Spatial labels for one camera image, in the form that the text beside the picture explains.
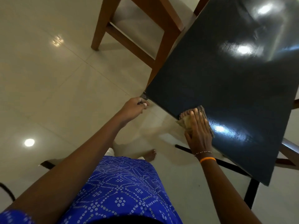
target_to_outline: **white tiled floor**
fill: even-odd
[[[0,2],[0,179],[10,182],[75,150],[143,92],[151,69],[108,34],[99,52],[90,48],[102,0]],[[218,223],[199,163],[173,146],[185,145],[183,132],[152,103],[118,134],[116,155],[155,148],[153,165],[183,222]],[[224,171],[244,197],[249,178]]]

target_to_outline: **black table top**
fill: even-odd
[[[268,185],[298,66],[298,1],[210,0],[145,92],[175,118],[203,105],[213,146]]]

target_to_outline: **wooden chair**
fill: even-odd
[[[181,0],[103,0],[91,47],[109,33],[152,68],[149,85],[206,3],[193,13]]]

